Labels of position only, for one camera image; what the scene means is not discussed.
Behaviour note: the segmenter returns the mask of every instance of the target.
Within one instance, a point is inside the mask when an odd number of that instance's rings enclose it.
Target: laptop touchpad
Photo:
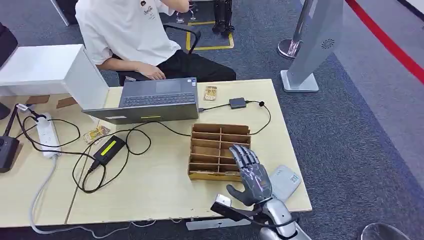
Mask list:
[[[156,82],[156,93],[157,94],[180,92],[180,91],[181,91],[180,81],[158,81],[158,82]]]

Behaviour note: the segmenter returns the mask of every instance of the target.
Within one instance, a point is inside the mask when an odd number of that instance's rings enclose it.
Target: chair armrest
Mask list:
[[[123,86],[125,83],[125,77],[130,77],[138,81],[150,80],[148,77],[139,73],[138,71],[116,71],[119,76],[119,85]]]
[[[191,54],[193,52],[193,50],[195,49],[196,45],[198,44],[198,42],[200,40],[200,37],[202,36],[202,33],[200,32],[199,29],[196,29],[192,26],[180,24],[180,23],[173,23],[173,22],[164,23],[163,29],[165,29],[165,31],[166,31],[167,28],[182,30],[184,32],[194,34],[195,41],[193,43],[193,46],[191,46],[190,51],[188,51],[188,54]]]

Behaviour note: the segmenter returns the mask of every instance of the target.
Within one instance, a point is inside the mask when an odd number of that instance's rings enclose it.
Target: person's hand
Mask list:
[[[166,79],[165,74],[157,66],[147,63],[138,62],[136,71],[148,77],[150,80]]]
[[[229,148],[240,170],[244,191],[228,184],[228,193],[246,206],[251,206],[271,197],[273,188],[265,167],[259,163],[256,154],[244,146],[234,144]]]

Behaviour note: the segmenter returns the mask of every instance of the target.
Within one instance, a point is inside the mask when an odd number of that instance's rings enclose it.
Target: logo on shirt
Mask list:
[[[144,10],[144,15],[149,14],[153,10],[152,6],[148,6],[147,10]]]

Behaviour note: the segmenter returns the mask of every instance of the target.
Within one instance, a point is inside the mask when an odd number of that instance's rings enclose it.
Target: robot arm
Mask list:
[[[260,164],[258,157],[253,151],[244,146],[234,145],[229,148],[240,170],[241,182],[244,191],[236,190],[232,185],[227,185],[231,196],[241,201],[246,206],[253,205],[252,211],[240,210],[231,207],[231,200],[223,195],[218,195],[211,210],[232,219],[240,221],[248,219],[262,226],[261,238],[264,240],[278,239],[310,239],[307,235],[301,237],[299,232],[304,233],[296,224],[286,205],[279,199],[272,198],[272,185],[264,166]],[[249,217],[268,216],[270,224],[259,223]]]

